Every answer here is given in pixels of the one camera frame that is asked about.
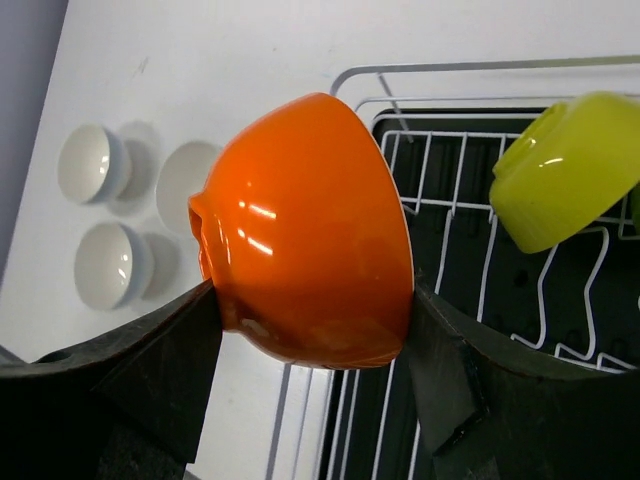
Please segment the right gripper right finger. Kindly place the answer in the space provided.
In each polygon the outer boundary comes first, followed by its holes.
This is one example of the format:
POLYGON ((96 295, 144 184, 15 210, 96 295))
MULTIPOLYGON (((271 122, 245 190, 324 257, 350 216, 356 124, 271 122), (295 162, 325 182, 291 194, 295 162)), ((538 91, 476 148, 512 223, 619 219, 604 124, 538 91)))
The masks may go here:
POLYGON ((639 374, 532 350, 417 279, 405 343, 421 438, 440 479, 635 479, 639 374))

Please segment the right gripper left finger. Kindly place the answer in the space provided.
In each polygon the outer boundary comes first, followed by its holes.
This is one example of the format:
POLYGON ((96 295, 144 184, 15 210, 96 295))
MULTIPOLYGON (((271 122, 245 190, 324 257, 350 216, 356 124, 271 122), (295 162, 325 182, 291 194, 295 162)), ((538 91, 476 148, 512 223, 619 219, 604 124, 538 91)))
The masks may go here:
POLYGON ((222 340, 203 282, 41 359, 1 366, 5 479, 180 479, 197 455, 222 340))

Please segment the orange bowl white inside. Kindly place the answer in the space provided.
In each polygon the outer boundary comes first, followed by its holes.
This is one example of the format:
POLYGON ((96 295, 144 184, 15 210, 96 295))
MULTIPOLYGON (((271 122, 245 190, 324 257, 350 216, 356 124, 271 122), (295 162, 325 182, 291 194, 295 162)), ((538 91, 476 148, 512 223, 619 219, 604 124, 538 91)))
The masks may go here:
POLYGON ((296 99, 223 149, 188 202, 223 328, 280 360, 389 364, 408 334, 414 266, 390 169, 326 93, 296 99))

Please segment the green bowl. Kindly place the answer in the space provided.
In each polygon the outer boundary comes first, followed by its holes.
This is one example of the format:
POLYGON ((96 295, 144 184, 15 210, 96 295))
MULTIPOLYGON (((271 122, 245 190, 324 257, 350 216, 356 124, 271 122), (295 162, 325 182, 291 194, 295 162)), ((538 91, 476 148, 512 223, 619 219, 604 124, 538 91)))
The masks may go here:
POLYGON ((640 233, 640 184, 629 193, 630 215, 637 234, 640 233))
POLYGON ((563 242, 638 184, 638 100, 600 91, 548 107, 493 174, 490 204, 522 252, 563 242))

